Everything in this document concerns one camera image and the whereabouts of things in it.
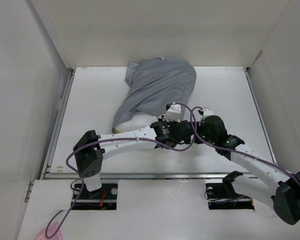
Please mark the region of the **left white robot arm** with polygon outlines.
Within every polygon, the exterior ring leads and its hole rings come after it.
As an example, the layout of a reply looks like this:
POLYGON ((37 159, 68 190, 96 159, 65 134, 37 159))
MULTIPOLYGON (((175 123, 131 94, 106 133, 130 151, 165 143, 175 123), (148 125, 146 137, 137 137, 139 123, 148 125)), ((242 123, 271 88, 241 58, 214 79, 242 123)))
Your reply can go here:
POLYGON ((113 156, 143 149, 163 148, 178 151, 179 144, 190 145, 194 130, 191 124, 156 121, 137 130, 117 134, 97 135, 87 131, 73 147, 78 176, 83 179, 84 192, 91 198, 102 193, 100 172, 104 160, 113 156))

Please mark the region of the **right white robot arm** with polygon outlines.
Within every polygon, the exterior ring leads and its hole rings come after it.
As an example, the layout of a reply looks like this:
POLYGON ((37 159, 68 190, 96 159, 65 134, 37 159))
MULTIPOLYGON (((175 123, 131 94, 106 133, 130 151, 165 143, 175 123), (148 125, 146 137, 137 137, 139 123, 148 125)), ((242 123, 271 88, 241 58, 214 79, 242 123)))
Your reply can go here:
POLYGON ((234 171, 223 178, 223 194, 227 197, 240 194, 256 199, 273 208, 282 221, 295 225, 300 220, 300 171, 291 173, 262 159, 241 138, 228 134, 223 120, 210 109, 199 113, 201 119, 196 123, 196 139, 259 180, 254 182, 243 173, 234 171))

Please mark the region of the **white pillow yellow edge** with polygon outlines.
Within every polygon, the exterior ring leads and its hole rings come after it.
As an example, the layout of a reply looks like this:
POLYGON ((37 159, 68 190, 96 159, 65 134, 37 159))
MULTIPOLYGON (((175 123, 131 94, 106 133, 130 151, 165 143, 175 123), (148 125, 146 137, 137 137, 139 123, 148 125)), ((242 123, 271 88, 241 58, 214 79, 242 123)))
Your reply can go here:
POLYGON ((112 128, 112 133, 119 134, 119 133, 138 130, 146 126, 149 126, 152 123, 157 121, 158 121, 157 116, 152 116, 144 112, 138 111, 135 115, 132 116, 130 120, 116 124, 112 128))

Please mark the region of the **grey pillowcase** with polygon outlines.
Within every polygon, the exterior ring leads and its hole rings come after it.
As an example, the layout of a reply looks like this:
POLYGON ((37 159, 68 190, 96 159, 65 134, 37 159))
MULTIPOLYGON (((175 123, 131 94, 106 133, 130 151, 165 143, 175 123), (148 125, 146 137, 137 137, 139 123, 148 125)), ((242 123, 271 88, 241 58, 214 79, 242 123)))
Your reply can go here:
POLYGON ((195 68, 184 60, 130 61, 125 74, 129 91, 114 115, 112 128, 130 120, 137 112, 159 117, 166 113, 167 104, 186 105, 196 80, 195 68))

